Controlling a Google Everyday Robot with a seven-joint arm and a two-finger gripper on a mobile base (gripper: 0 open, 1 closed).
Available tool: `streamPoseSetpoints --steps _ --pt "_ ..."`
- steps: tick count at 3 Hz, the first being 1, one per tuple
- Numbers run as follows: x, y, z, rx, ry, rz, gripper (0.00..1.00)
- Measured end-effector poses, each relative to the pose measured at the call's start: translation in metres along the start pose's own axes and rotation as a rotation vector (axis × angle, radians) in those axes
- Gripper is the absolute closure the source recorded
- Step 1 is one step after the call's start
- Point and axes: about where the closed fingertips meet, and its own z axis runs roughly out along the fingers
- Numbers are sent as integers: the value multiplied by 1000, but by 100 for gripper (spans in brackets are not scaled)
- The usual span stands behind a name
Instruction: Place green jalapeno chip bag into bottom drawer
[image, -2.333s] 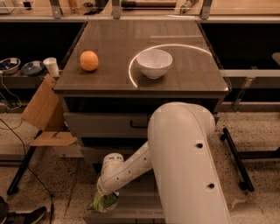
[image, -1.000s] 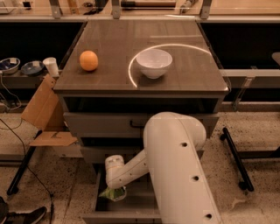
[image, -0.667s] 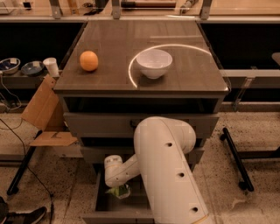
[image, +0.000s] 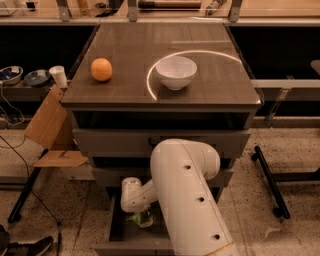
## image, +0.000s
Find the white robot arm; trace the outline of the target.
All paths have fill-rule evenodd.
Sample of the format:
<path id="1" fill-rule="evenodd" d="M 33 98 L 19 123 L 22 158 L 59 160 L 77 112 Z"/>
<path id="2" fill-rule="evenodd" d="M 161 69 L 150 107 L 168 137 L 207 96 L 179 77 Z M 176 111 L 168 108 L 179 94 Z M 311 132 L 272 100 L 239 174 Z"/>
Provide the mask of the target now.
<path id="1" fill-rule="evenodd" d="M 141 213 L 157 201 L 176 256 L 240 256 L 207 184 L 219 169 L 212 146 L 164 140 L 151 154 L 150 181 L 122 181 L 121 209 Z"/>

